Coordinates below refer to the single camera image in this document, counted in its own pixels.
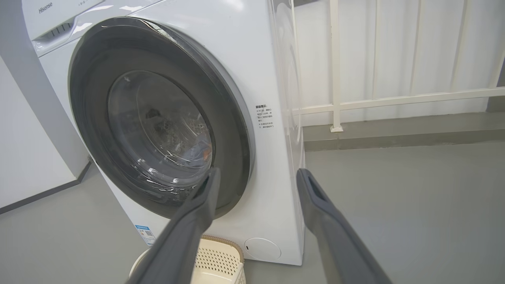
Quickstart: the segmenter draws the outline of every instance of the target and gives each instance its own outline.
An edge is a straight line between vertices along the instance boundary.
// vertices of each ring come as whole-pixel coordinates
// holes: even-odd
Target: washing machine door
[[[80,39],[69,79],[84,142],[131,199],[171,218],[218,167],[216,218],[237,204],[254,161],[252,123],[232,78],[200,44],[143,19],[108,19]]]

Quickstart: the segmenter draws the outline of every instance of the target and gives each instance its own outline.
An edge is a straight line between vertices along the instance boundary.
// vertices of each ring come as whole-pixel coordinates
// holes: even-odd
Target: floor
[[[312,171],[395,284],[505,278],[505,144],[308,152]],[[147,245],[96,167],[82,184],[0,215],[2,283],[123,283]],[[307,231],[301,267],[246,261],[247,283],[325,283]]]

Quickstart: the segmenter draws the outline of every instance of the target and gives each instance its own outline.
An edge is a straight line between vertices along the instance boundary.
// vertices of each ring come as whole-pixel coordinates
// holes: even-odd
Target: washing machine
[[[148,245],[218,167],[206,234],[248,259],[301,265],[291,1],[23,0],[23,13],[65,111]]]

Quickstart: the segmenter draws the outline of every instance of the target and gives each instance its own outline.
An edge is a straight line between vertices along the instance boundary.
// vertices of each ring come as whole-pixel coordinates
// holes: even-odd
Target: beige plastic basket
[[[142,253],[130,270],[130,276],[145,256]],[[194,262],[191,284],[245,284],[244,255],[234,242],[203,235]]]

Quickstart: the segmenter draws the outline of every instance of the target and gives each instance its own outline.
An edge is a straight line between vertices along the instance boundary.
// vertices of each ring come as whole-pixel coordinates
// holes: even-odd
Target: metal railing
[[[468,3],[471,0],[464,0],[463,3],[463,13],[461,17],[461,24],[458,35],[458,43],[456,48],[456,55],[454,57],[454,63],[452,67],[452,73],[450,78],[450,89],[447,92],[437,92],[437,93],[424,93],[424,94],[413,94],[416,83],[416,66],[419,62],[419,45],[420,45],[420,28],[423,22],[423,0],[418,2],[418,12],[417,12],[417,24],[416,24],[416,40],[414,43],[414,56],[413,64],[410,75],[410,91],[408,96],[399,97],[389,97],[389,98],[376,98],[377,92],[377,54],[379,52],[378,43],[380,40],[380,34],[378,33],[378,26],[380,23],[379,9],[381,7],[381,0],[376,0],[376,11],[375,11],[375,35],[374,35],[374,62],[373,62],[373,79],[372,79],[372,99],[363,101],[353,101],[353,102],[341,102],[340,100],[340,42],[339,42],[339,20],[338,20],[338,0],[330,0],[330,24],[331,24],[331,62],[332,62],[332,97],[333,103],[327,105],[310,106],[299,109],[299,114],[312,114],[312,113],[322,113],[322,112],[333,112],[333,125],[330,128],[331,132],[340,132],[342,127],[340,125],[340,111],[352,110],[352,109],[362,109],[362,108],[373,108],[382,106],[393,106],[393,105],[404,105],[404,104],[415,104],[415,103],[426,103],[426,102],[437,102],[437,101],[450,101],[450,100],[460,100],[460,99],[473,99],[473,98],[483,98],[483,97],[495,97],[495,96],[505,96],[505,87],[496,87],[498,83],[498,78],[500,76],[500,71],[503,65],[503,60],[505,58],[505,42],[504,38],[501,39],[501,59],[497,62],[495,69],[492,72],[492,77],[490,79],[488,88],[481,89],[469,89],[469,90],[459,90],[455,91],[455,78],[458,77],[460,71],[461,62],[461,47],[465,44],[465,38],[467,36],[468,30]]]

